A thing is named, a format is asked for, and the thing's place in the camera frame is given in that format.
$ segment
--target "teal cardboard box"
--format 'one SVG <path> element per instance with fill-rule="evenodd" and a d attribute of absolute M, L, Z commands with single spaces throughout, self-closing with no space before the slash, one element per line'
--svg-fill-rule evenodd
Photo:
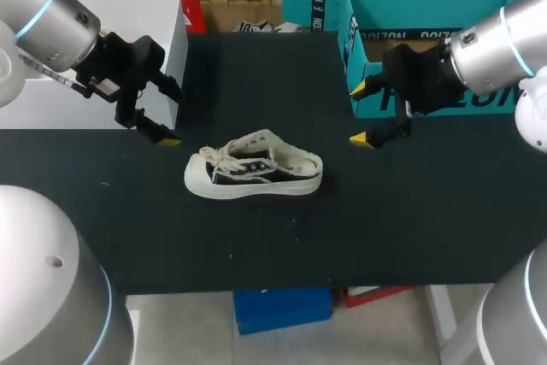
<path fill-rule="evenodd" d="M 314 32 L 336 32 L 344 0 L 283 0 L 283 21 L 310 27 Z"/>
<path fill-rule="evenodd" d="M 338 47 L 344 63 L 348 89 L 353 91 L 382 64 L 369 62 L 365 38 L 442 38 L 496 13 L 514 0 L 344 0 L 338 29 Z M 357 118 L 395 115 L 392 91 L 352 101 Z M 431 115 L 507 114 L 515 111 L 518 88 L 508 88 L 485 97 L 470 91 L 454 107 Z"/>

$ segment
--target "white box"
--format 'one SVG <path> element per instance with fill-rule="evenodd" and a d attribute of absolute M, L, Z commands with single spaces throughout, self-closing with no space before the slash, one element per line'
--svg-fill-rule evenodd
<path fill-rule="evenodd" d="M 127 42 L 149 35 L 166 51 L 162 71 L 182 85 L 188 40 L 181 0 L 79 0 L 99 17 L 102 29 Z M 63 75 L 74 78 L 70 70 Z M 178 104 L 148 84 L 137 102 L 153 121 L 171 129 Z M 90 99 L 30 68 L 23 92 L 0 109 L 0 129 L 120 129 L 115 103 Z"/>

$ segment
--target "white floor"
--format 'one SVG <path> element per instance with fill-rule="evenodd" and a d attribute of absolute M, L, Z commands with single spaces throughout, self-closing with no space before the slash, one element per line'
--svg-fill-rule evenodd
<path fill-rule="evenodd" d="M 480 286 L 452 286 L 456 319 Z M 361 307 L 337 305 L 332 319 L 248 336 L 238 334 L 231 292 L 129 297 L 140 311 L 134 365 L 438 365 L 423 289 Z"/>

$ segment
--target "sneaker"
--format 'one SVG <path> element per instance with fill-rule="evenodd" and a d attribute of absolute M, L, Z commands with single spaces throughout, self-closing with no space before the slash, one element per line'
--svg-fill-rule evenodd
<path fill-rule="evenodd" d="M 255 194 L 303 196 L 319 188 L 322 176 L 318 156 L 261 130 L 218 150 L 203 147 L 186 166 L 185 184 L 197 196 L 215 200 Z"/>

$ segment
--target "blue storage bin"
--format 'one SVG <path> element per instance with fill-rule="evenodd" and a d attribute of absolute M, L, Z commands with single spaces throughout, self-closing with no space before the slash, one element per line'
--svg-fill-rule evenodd
<path fill-rule="evenodd" d="M 349 91 L 369 75 L 379 73 L 382 65 L 370 62 L 363 46 L 365 38 L 443 38 L 478 23 L 514 0 L 344 0 L 338 29 Z M 518 87 L 508 87 L 489 96 L 477 97 L 470 91 L 454 108 L 431 115 L 507 114 L 515 111 Z M 391 91 L 384 91 L 356 103 L 357 118 L 395 115 Z"/>
<path fill-rule="evenodd" d="M 235 291 L 239 333 L 246 335 L 328 320 L 332 296 L 327 289 Z"/>

